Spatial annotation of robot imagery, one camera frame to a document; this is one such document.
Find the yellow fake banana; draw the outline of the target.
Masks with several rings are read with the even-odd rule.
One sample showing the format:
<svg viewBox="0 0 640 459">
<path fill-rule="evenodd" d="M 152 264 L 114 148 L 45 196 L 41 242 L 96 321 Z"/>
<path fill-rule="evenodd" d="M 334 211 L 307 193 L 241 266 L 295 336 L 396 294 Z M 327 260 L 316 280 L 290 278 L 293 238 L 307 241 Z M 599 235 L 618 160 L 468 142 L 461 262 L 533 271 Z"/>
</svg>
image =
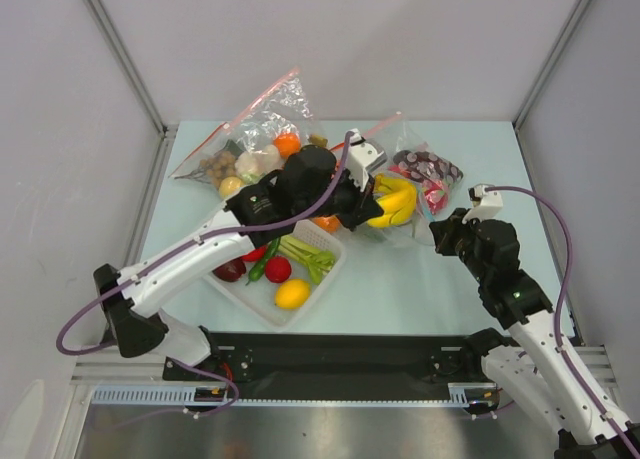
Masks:
<svg viewBox="0 0 640 459">
<path fill-rule="evenodd" d="M 368 226 L 379 229 L 396 227 L 411 219 L 416 208 L 417 190 L 409 180 L 378 174 L 375 176 L 374 193 L 384 215 L 368 220 Z"/>
</svg>

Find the blue zip clear bag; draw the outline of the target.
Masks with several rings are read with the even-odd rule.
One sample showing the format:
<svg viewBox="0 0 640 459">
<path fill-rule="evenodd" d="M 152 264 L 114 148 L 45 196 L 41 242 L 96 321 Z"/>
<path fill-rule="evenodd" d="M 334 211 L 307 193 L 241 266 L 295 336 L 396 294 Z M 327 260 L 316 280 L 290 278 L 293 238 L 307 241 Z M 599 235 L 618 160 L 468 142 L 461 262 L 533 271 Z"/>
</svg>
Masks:
<svg viewBox="0 0 640 459">
<path fill-rule="evenodd" d="M 367 219 L 359 225 L 349 215 L 346 222 L 340 218 L 341 225 L 358 241 L 387 248 L 434 246 L 430 221 L 421 211 L 418 189 L 413 182 L 399 174 L 383 171 L 371 177 L 368 192 L 368 212 L 373 211 L 371 206 L 376 202 L 382 210 L 381 216 Z"/>
</svg>

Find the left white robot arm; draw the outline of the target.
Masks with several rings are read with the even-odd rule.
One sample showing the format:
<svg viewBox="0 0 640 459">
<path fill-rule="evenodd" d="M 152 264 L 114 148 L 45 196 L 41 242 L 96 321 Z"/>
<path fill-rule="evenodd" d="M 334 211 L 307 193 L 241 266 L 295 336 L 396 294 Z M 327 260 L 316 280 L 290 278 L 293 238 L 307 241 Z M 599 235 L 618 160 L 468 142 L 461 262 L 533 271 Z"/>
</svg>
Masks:
<svg viewBox="0 0 640 459">
<path fill-rule="evenodd" d="M 154 258 L 93 273 L 101 309 L 124 358 L 158 353 L 185 364 L 199 379 L 214 376 L 220 355 L 207 331 L 163 312 L 193 281 L 273 240 L 312 217 L 336 216 L 354 229 L 383 210 L 373 197 L 372 173 L 386 160 L 373 142 L 345 145 L 341 157 L 309 145 L 284 166 L 228 197 L 198 230 Z"/>
</svg>

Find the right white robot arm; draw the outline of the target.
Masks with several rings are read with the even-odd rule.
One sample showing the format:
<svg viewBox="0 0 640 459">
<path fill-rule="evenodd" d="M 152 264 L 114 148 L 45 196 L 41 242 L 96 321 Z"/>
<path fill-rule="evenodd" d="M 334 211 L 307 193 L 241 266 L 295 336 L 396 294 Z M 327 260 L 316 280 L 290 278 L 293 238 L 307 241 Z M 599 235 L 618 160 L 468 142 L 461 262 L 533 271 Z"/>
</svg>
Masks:
<svg viewBox="0 0 640 459">
<path fill-rule="evenodd" d="M 502 388 L 558 439 L 557 458 L 636 458 L 639 426 L 616 404 L 554 322 L 540 285 L 520 266 L 514 227 L 464 219 L 457 209 L 430 224 L 435 250 L 458 258 L 478 284 L 484 308 L 500 324 L 467 339 L 463 372 Z"/>
</svg>

